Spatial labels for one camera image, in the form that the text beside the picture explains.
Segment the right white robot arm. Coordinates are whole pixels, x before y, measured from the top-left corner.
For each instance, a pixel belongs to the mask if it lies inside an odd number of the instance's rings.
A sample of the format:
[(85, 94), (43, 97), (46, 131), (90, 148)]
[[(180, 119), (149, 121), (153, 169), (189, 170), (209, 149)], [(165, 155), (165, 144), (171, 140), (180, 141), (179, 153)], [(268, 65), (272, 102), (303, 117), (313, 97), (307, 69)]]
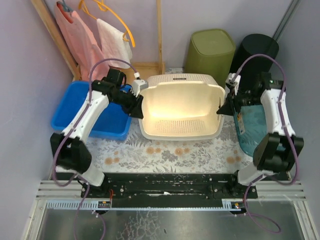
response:
[(252, 90), (239, 92), (241, 77), (230, 73), (226, 100), (217, 110), (218, 115), (234, 116), (240, 134), (246, 133), (241, 109), (261, 105), (264, 110), (266, 135), (255, 147), (252, 163), (236, 171), (226, 184), (229, 194), (244, 195), (245, 187), (274, 174), (288, 172), (297, 165), (304, 140), (293, 130), (286, 107), (285, 83), (274, 80), (269, 72), (260, 73)]

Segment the large black plastic bin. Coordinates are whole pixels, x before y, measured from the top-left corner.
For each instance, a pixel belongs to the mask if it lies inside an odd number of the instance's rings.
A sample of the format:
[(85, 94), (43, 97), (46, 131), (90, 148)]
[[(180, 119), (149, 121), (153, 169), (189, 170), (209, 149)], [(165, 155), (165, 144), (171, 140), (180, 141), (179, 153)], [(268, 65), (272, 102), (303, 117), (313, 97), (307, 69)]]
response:
[[(236, 73), (247, 58), (256, 54), (264, 54), (275, 59), (279, 48), (279, 44), (267, 35), (259, 33), (247, 35), (235, 52), (229, 72)], [(272, 64), (273, 62), (265, 57), (255, 57), (245, 64), (240, 75), (242, 77), (255, 77), (260, 72), (268, 72)]]

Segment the green mesh basket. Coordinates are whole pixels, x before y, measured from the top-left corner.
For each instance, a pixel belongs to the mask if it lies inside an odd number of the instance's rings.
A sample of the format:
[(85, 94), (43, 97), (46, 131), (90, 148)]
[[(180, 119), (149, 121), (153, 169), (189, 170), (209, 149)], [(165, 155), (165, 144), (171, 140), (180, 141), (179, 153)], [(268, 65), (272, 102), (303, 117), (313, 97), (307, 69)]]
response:
[(226, 86), (236, 45), (223, 29), (196, 31), (191, 35), (184, 71), (210, 75), (219, 86)]

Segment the blue plastic tray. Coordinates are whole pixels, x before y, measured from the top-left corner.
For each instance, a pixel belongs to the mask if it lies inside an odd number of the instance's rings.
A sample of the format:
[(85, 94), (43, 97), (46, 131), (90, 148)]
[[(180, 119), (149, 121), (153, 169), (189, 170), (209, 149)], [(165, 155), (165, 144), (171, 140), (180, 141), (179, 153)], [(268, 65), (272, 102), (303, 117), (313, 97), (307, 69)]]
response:
[[(89, 83), (86, 81), (74, 81), (68, 86), (51, 120), (51, 127), (55, 131), (62, 131), (71, 123), (83, 105), (88, 91)], [(100, 114), (89, 136), (124, 141), (131, 121), (131, 117), (123, 112), (120, 105), (110, 103)]]

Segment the white plastic basin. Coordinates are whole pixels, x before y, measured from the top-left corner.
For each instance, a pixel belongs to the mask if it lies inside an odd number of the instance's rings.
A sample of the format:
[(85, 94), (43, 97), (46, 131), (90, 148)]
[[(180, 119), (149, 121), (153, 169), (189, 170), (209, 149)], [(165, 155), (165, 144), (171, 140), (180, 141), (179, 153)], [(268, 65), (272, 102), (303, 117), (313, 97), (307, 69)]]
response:
[(150, 76), (143, 89), (139, 127), (149, 140), (197, 141), (216, 138), (224, 116), (225, 89), (207, 74), (175, 73)]

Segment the white towel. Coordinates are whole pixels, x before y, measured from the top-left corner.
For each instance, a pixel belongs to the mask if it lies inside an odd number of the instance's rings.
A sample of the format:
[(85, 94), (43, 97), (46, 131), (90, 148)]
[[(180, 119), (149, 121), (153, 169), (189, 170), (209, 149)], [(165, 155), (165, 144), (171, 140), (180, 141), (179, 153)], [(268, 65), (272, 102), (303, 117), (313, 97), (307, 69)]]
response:
[(129, 42), (123, 39), (124, 33), (100, 18), (96, 20), (96, 24), (103, 57), (131, 63), (133, 54)]

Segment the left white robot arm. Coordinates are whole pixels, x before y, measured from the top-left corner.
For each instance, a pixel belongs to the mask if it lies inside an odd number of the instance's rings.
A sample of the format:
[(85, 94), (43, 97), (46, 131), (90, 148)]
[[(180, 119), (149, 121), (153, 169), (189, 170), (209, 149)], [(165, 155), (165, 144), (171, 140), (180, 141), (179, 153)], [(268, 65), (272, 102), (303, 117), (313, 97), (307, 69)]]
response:
[(101, 187), (105, 174), (92, 162), (92, 155), (86, 147), (87, 139), (100, 115), (110, 103), (121, 106), (129, 117), (143, 119), (142, 88), (148, 83), (134, 71), (134, 81), (129, 91), (122, 89), (125, 74), (110, 69), (102, 80), (90, 81), (88, 93), (79, 111), (61, 133), (53, 133), (50, 144), (53, 154), (53, 166), (72, 171), (72, 179), (79, 178), (90, 186)]

